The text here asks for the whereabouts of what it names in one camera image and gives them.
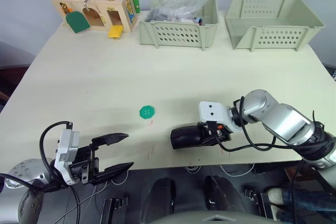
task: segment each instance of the floor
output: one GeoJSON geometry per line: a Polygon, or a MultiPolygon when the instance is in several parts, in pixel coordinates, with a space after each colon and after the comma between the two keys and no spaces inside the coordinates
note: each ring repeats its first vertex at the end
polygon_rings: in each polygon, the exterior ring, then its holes
{"type": "MultiPolygon", "coordinates": [[[[251,168],[251,165],[223,165],[223,168],[228,173],[237,175],[248,171],[251,168]]],[[[82,205],[81,224],[99,223],[104,199],[120,197],[125,193],[130,195],[129,206],[126,209],[116,211],[113,216],[116,220],[118,218],[125,218],[125,224],[140,223],[141,208],[144,205],[148,192],[156,180],[164,177],[168,177],[176,183],[177,196],[175,212],[207,210],[203,194],[203,183],[205,177],[208,175],[218,175],[229,179],[240,193],[249,213],[254,215],[259,214],[258,208],[248,198],[244,197],[245,188],[262,192],[269,187],[283,186],[288,183],[287,176],[283,170],[276,170],[263,174],[254,174],[251,172],[243,177],[229,177],[224,174],[220,166],[203,166],[197,174],[189,174],[184,167],[132,170],[129,172],[128,180],[123,185],[115,186],[111,184],[107,190],[97,194],[96,199],[93,197],[85,214],[84,211],[87,207],[87,203],[82,205]]],[[[91,185],[76,185],[75,189],[78,192],[80,199],[90,196],[93,192],[93,186],[91,185]]],[[[66,209],[71,209],[73,206],[75,206],[74,198],[67,189],[47,194],[38,223],[53,223],[53,221],[58,219],[66,209]]],[[[75,221],[76,211],[73,211],[66,216],[64,222],[60,221],[59,223],[75,223],[75,221]]]]}
{"type": "Polygon", "coordinates": [[[336,71],[335,68],[331,68],[331,67],[327,67],[327,66],[325,66],[325,69],[328,71],[328,73],[329,73],[330,75],[332,75],[332,74],[335,73],[335,71],[336,71]]]}

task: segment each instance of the table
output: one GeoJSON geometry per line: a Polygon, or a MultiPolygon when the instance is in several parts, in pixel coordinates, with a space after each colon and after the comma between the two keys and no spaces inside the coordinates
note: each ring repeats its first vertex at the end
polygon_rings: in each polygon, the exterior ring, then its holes
{"type": "MultiPolygon", "coordinates": [[[[100,170],[134,161],[132,169],[298,160],[294,151],[245,149],[226,153],[218,146],[173,150],[170,131],[198,121],[198,103],[233,101],[265,89],[336,134],[336,86],[310,46],[292,49],[233,50],[224,14],[213,46],[164,47],[139,44],[138,27],[120,40],[101,31],[74,34],[64,26],[47,41],[0,114],[0,172],[28,158],[39,158],[38,141],[50,124],[68,120],[80,131],[80,146],[93,137],[123,132],[130,136],[97,151],[100,170]],[[139,110],[155,107],[144,120],[139,110]]],[[[45,139],[55,158],[62,127],[45,139]]],[[[270,142],[260,123],[248,125],[255,142],[270,142]]],[[[232,134],[228,147],[246,144],[232,134]]]]}

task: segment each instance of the wooden toy box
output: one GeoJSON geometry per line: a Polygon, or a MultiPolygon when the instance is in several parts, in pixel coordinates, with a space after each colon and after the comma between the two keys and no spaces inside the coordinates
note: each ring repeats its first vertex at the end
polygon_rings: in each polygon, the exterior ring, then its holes
{"type": "Polygon", "coordinates": [[[133,0],[51,0],[56,10],[66,21],[67,14],[81,12],[92,30],[111,31],[113,26],[122,26],[122,31],[131,32],[136,21],[133,0]]]}

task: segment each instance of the plastic storage basket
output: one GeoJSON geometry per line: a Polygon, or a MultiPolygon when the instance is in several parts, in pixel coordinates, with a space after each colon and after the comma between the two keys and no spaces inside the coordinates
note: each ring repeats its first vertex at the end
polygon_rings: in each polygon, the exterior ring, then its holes
{"type": "MultiPolygon", "coordinates": [[[[152,0],[153,6],[160,0],[152,0]]],[[[216,0],[208,0],[197,14],[202,25],[173,22],[140,22],[140,43],[159,46],[201,47],[205,50],[214,41],[217,24],[216,0]]]]}
{"type": "Polygon", "coordinates": [[[236,48],[294,48],[306,45],[323,22],[302,0],[232,0],[225,16],[236,48]]]}

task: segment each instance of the white cable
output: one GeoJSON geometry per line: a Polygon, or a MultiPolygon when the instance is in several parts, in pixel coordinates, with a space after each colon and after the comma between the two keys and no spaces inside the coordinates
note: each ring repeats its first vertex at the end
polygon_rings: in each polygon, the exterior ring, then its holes
{"type": "Polygon", "coordinates": [[[81,224],[84,223],[84,220],[85,220],[84,217],[85,217],[85,214],[86,214],[86,212],[87,212],[87,210],[88,210],[88,208],[89,208],[89,205],[90,205],[90,202],[91,202],[91,200],[92,200],[92,197],[95,195],[95,190],[97,190],[97,186],[94,187],[93,192],[92,192],[91,197],[90,197],[90,200],[89,200],[88,204],[86,205],[85,211],[84,211],[84,213],[83,213],[83,220],[82,220],[82,223],[81,223],[81,224]]]}
{"type": "MultiPolygon", "coordinates": [[[[100,191],[94,193],[93,195],[99,194],[102,191],[105,190],[106,186],[107,186],[108,181],[106,181],[105,186],[103,187],[103,189],[101,189],[100,191]]],[[[84,200],[82,200],[78,205],[83,204],[85,201],[87,201],[88,199],[90,199],[92,197],[92,195],[90,195],[89,197],[85,198],[84,200]]],[[[59,217],[54,224],[56,224],[57,222],[59,222],[65,215],[69,214],[70,212],[74,211],[76,209],[77,206],[74,206],[73,208],[71,208],[69,211],[67,211],[65,214],[63,214],[61,217],[59,217]]]]}
{"type": "Polygon", "coordinates": [[[253,170],[253,168],[254,168],[254,164],[252,164],[252,167],[251,167],[250,170],[248,170],[247,172],[245,172],[245,173],[243,173],[243,174],[239,174],[239,175],[231,175],[231,174],[229,174],[228,172],[226,172],[226,171],[224,170],[224,168],[222,168],[221,165],[220,165],[220,167],[221,167],[221,169],[223,170],[223,172],[225,172],[225,174],[226,174],[227,176],[230,176],[230,177],[242,177],[242,176],[248,174],[249,172],[251,172],[251,171],[253,170]]]}
{"type": "Polygon", "coordinates": [[[123,182],[116,183],[116,182],[113,181],[113,179],[111,179],[111,182],[112,182],[112,184],[114,184],[116,186],[121,186],[122,184],[124,184],[126,182],[127,179],[128,179],[128,170],[127,170],[126,178],[123,180],[123,182]]]}
{"type": "Polygon", "coordinates": [[[194,166],[194,168],[185,167],[185,169],[190,174],[196,174],[200,171],[201,166],[194,166]]]}

